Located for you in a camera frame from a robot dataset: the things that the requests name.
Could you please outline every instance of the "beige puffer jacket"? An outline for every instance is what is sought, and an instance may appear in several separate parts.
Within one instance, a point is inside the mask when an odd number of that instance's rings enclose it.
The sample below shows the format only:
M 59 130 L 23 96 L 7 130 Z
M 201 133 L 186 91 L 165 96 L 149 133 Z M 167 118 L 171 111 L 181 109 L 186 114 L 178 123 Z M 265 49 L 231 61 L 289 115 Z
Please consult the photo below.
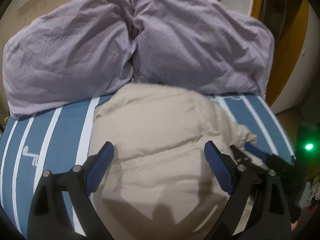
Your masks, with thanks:
M 204 158 L 209 140 L 231 156 L 256 136 L 176 87 L 128 84 L 97 107 L 90 154 L 110 141 L 115 157 L 93 203 L 115 240 L 206 236 L 228 200 Z

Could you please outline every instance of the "blue striped mattress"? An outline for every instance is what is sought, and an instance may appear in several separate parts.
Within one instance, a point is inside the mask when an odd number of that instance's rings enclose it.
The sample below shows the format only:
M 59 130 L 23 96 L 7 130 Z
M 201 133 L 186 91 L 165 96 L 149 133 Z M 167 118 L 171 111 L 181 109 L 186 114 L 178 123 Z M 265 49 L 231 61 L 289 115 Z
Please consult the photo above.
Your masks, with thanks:
M 9 119 L 0 141 L 1 205 L 17 229 L 27 236 L 28 213 L 44 170 L 68 171 L 88 156 L 92 120 L 97 105 L 111 96 L 87 99 L 19 120 Z M 291 162 L 293 147 L 264 100 L 255 95 L 208 96 L 230 117 L 257 134 L 257 147 Z M 75 230 L 81 227 L 68 194 L 64 199 Z

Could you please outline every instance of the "beige wall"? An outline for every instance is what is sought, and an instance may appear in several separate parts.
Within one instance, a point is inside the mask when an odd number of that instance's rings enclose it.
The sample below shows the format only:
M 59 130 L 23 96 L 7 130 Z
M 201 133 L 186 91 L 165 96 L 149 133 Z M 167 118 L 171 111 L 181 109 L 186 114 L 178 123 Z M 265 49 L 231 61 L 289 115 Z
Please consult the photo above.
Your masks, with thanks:
M 29 25 L 35 18 L 49 13 L 70 0 L 31 0 L 18 11 L 18 0 L 12 0 L 0 20 L 0 66 L 2 69 L 2 52 L 7 41 L 19 30 Z M 0 123 L 3 123 L 9 110 L 2 83 L 0 71 Z

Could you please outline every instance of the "pillow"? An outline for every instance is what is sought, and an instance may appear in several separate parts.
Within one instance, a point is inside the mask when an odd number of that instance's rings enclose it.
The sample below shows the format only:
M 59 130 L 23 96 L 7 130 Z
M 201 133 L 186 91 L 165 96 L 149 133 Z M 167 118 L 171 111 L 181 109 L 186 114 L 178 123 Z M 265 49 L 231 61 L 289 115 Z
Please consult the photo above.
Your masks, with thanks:
M 265 97 L 274 38 L 259 20 L 217 0 L 131 2 L 139 30 L 134 80 Z
M 73 0 L 35 19 L 4 47 L 10 113 L 116 92 L 132 78 L 130 0 Z

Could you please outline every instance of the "blue gripper pad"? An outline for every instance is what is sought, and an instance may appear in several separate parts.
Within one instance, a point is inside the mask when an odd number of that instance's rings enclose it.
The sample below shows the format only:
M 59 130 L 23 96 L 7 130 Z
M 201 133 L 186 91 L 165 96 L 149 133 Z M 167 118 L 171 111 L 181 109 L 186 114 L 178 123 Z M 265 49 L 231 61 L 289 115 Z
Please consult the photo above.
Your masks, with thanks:
M 261 150 L 259 150 L 257 147 L 253 146 L 252 144 L 250 143 L 246 143 L 244 145 L 244 149 L 247 151 L 247 152 L 250 152 L 252 153 L 253 155 L 257 156 L 258 158 L 260 158 L 263 163 L 266 163 L 267 161 L 267 154 L 266 152 L 262 152 Z
M 213 174 L 216 176 L 221 189 L 231 195 L 234 190 L 232 176 L 225 163 L 220 158 L 220 155 L 221 153 L 214 143 L 211 143 L 210 141 L 206 142 L 204 145 L 204 156 L 209 163 Z
M 98 155 L 99 157 L 87 175 L 87 185 L 85 189 L 87 196 L 92 192 L 96 192 L 104 174 L 112 162 L 114 157 L 112 143 L 109 143 L 106 147 L 102 148 Z

